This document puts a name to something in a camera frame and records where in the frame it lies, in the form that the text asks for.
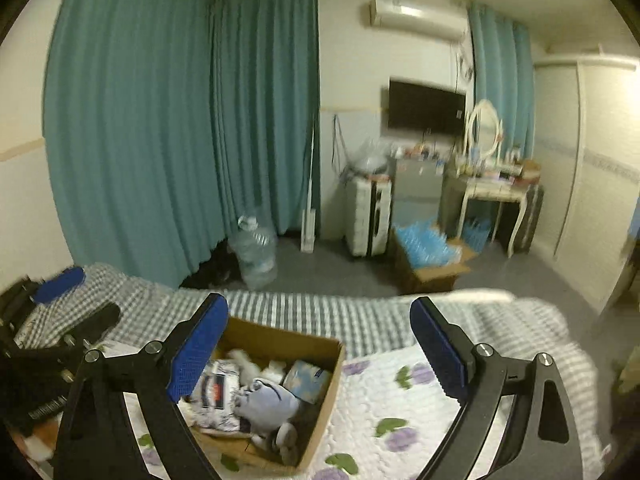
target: black suitcase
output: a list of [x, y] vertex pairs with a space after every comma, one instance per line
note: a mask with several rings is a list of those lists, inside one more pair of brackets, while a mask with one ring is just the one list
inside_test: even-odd
[[[544, 195], [545, 189], [540, 186], [540, 184], [532, 184], [532, 186], [529, 186], [529, 189], [527, 189], [527, 210], [524, 213], [522, 224], [518, 229], [516, 239], [513, 243], [514, 253], [529, 252], [531, 241], [533, 240], [533, 235], [538, 225]], [[498, 238], [498, 241], [505, 251], [507, 251], [509, 247], [509, 240], [511, 240], [511, 234], [516, 225], [519, 211], [520, 204], [518, 203], [509, 202], [502, 205], [502, 219], [500, 220], [500, 225], [498, 225], [496, 238]]]

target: silver bolt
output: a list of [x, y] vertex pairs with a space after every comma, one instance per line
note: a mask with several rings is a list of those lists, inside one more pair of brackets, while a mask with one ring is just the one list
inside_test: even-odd
[[480, 343], [479, 345], [476, 345], [476, 351], [484, 357], [489, 357], [494, 354], [494, 349], [487, 343]]
[[65, 383], [72, 383], [74, 381], [74, 375], [69, 370], [62, 370], [60, 375], [65, 380]]
[[95, 363], [100, 358], [100, 352], [97, 350], [89, 350], [84, 354], [84, 360], [88, 363]]
[[554, 359], [545, 352], [538, 354], [538, 360], [545, 366], [551, 366], [554, 362]]
[[145, 346], [145, 352], [148, 354], [157, 354], [162, 350], [162, 343], [159, 341], [152, 341]]

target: large plastic water bottle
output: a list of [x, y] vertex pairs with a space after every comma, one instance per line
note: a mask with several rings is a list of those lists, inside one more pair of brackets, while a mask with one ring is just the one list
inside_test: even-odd
[[229, 245], [238, 257], [240, 273], [250, 289], [271, 283], [278, 275], [276, 266], [276, 234], [259, 226], [254, 216], [238, 219], [239, 231], [229, 237]]

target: white suitcase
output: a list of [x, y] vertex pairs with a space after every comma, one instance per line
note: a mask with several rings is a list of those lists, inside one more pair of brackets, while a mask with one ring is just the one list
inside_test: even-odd
[[347, 183], [345, 238], [353, 256], [386, 251], [391, 216], [391, 182], [356, 176]]

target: white package with black print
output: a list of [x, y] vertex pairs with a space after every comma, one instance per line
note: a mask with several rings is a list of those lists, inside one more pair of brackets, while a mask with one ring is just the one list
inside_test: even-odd
[[190, 398], [195, 425], [202, 433], [250, 436], [249, 423], [233, 412], [239, 389], [240, 372], [235, 362], [216, 360], [205, 366]]

